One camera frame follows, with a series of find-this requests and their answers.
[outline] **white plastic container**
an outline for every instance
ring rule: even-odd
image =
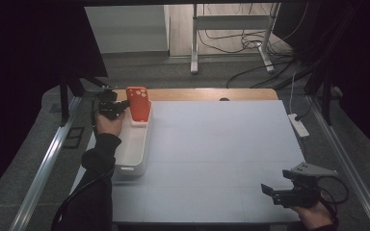
[[[143,175],[152,132],[152,108],[148,122],[136,122],[130,110],[125,114],[119,138],[122,143],[116,149],[116,171],[122,175]]]

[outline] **human hand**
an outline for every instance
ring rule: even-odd
[[[291,209],[299,214],[299,218],[308,230],[333,224],[330,212],[320,201],[311,208],[294,206]]]
[[[122,120],[124,117],[125,112],[120,113],[114,120],[110,120],[104,115],[98,115],[96,118],[97,134],[109,133],[118,137],[121,133]]]

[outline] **white wall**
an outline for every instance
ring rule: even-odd
[[[168,51],[164,6],[85,9],[101,53]]]

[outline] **metal frame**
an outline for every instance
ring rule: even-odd
[[[29,191],[20,206],[16,217],[13,220],[10,230],[25,230],[33,212],[35,211],[36,205],[40,199],[41,193],[50,176],[53,166],[56,163],[56,159],[62,148],[62,144],[65,141],[68,130],[75,118],[77,108],[80,104],[81,97],[73,97],[70,106],[68,108],[70,116],[64,126],[59,127],[56,132],[53,141],[51,142],[49,149],[47,149],[46,155],[39,167],[38,173],[32,182]]]
[[[312,99],[308,96],[307,100],[311,105]],[[315,106],[311,107],[311,110],[320,123],[323,132],[326,135],[327,140],[329,141],[332,150],[334,151],[334,154],[338,159],[338,162],[342,166],[345,174],[348,176],[348,179],[353,186],[359,201],[361,202],[366,214],[370,218],[370,191],[359,176],[356,167],[354,166],[348,153],[344,149],[341,141],[335,134],[334,129],[332,128],[332,126],[329,126],[328,123],[323,119],[323,115],[320,113],[321,107],[319,103],[316,100],[314,100],[313,103]]]
[[[197,15],[198,5],[194,4],[192,51],[191,51],[191,73],[198,73],[198,30],[266,30],[262,42],[258,45],[258,51],[266,65],[268,73],[274,73],[275,68],[270,61],[267,44],[273,25],[275,24],[276,14],[279,3],[272,7],[270,15]]]

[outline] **power strip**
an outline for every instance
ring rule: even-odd
[[[290,119],[290,122],[293,125],[294,130],[296,130],[296,133],[299,135],[300,138],[308,137],[310,134],[308,134],[307,129],[305,129],[301,121],[296,121],[296,119],[294,119],[296,116],[297,116],[296,114],[288,115],[288,118]]]

